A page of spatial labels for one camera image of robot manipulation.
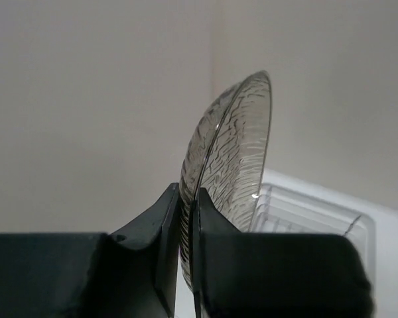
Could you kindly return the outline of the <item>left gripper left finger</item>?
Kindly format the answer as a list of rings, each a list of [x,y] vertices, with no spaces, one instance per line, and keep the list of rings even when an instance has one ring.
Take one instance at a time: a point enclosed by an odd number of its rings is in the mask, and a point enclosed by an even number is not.
[[[180,197],[114,233],[0,233],[0,317],[173,317]]]

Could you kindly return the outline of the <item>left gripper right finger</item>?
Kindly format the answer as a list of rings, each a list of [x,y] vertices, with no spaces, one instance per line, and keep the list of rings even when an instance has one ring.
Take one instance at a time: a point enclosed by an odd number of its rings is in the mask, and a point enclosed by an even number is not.
[[[243,233],[201,189],[194,210],[197,317],[371,317],[372,286],[341,235]]]

